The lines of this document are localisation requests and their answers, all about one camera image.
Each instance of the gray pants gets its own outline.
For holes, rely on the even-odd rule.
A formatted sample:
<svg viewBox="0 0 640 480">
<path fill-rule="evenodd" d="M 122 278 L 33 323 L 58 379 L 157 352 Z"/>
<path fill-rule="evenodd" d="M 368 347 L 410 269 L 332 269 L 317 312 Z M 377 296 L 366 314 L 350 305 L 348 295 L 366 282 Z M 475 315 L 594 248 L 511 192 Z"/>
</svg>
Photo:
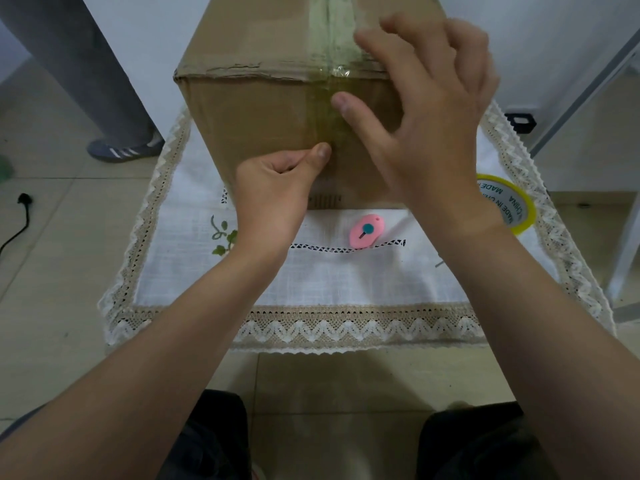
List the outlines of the gray pants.
<svg viewBox="0 0 640 480">
<path fill-rule="evenodd" d="M 116 147 L 155 126 L 82 0 L 0 0 L 0 18 Z"/>
</svg>

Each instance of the brown cardboard box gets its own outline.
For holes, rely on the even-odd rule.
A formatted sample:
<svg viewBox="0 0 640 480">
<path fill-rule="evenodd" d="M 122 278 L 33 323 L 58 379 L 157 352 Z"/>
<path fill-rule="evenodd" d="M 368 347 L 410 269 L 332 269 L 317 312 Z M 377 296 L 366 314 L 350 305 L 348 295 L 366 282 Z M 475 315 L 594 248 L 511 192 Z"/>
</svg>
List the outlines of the brown cardboard box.
<svg viewBox="0 0 640 480">
<path fill-rule="evenodd" d="M 437 0 L 211 0 L 174 79 L 232 196 L 245 159 L 328 141 L 309 208 L 401 207 L 330 106 L 347 90 L 388 130 L 399 126 L 396 90 L 353 31 L 400 10 L 444 16 Z"/>
</svg>

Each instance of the finger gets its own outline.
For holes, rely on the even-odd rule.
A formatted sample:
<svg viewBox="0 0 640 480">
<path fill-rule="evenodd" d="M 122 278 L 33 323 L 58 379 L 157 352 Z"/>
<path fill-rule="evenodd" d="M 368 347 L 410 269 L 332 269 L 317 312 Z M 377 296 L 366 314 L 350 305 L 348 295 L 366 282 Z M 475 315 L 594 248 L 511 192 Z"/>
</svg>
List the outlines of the finger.
<svg viewBox="0 0 640 480">
<path fill-rule="evenodd" d="M 333 95 L 331 104 L 358 135 L 374 163 L 394 144 L 394 137 L 361 99 L 342 92 Z"/>
<path fill-rule="evenodd" d="M 278 173 L 284 173 L 295 167 L 309 150 L 284 150 L 258 157 L 261 163 Z"/>
<path fill-rule="evenodd" d="M 500 85 L 500 76 L 495 69 L 495 65 L 493 63 L 493 57 L 491 54 L 488 56 L 487 67 L 484 72 L 484 78 L 482 87 L 480 87 L 480 91 L 476 98 L 478 112 L 482 116 L 486 111 L 486 108 L 489 107 L 493 96 L 495 95 L 498 86 Z"/>
<path fill-rule="evenodd" d="M 432 85 L 411 45 L 379 29 L 357 30 L 353 39 L 378 60 L 389 73 L 403 104 L 422 99 Z"/>
<path fill-rule="evenodd" d="M 419 22 L 405 13 L 395 13 L 381 18 L 380 26 L 409 42 L 431 77 L 443 87 L 462 88 L 454 65 L 455 53 L 449 45 L 442 20 Z"/>
<path fill-rule="evenodd" d="M 291 170 L 291 175 L 292 177 L 295 176 L 297 183 L 302 185 L 308 192 L 311 184 L 314 183 L 314 180 L 320 174 L 330 157 L 331 145 L 328 143 L 318 143 L 306 152 L 297 167 Z"/>
<path fill-rule="evenodd" d="M 449 43 L 456 49 L 456 71 L 469 94 L 482 88 L 489 58 L 489 35 L 475 25 L 450 18 L 444 23 Z"/>
</svg>

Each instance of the person's right hand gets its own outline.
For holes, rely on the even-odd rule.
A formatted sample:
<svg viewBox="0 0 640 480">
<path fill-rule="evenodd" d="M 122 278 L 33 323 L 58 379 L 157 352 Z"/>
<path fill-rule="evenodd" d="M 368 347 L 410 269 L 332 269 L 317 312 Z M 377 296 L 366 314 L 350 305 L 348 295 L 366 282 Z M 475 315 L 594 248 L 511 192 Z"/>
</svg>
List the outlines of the person's right hand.
<svg viewBox="0 0 640 480">
<path fill-rule="evenodd" d="M 476 182 L 476 130 L 499 83 L 487 34 L 462 20 L 418 22 L 402 13 L 380 26 L 354 39 L 387 69 L 403 105 L 400 128 L 390 134 L 349 93 L 334 94 L 332 106 L 432 241 L 501 225 Z"/>
</svg>

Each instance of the pink utility knife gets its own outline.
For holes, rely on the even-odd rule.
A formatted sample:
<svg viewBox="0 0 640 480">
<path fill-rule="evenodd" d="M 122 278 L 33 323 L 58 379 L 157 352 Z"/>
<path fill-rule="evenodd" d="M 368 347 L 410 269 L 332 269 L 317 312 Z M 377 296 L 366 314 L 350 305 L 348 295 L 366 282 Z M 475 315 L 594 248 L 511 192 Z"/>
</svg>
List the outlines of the pink utility knife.
<svg viewBox="0 0 640 480">
<path fill-rule="evenodd" d="M 349 233 L 349 244 L 353 249 L 368 248 L 385 231 L 385 222 L 376 214 L 368 214 L 353 226 Z"/>
</svg>

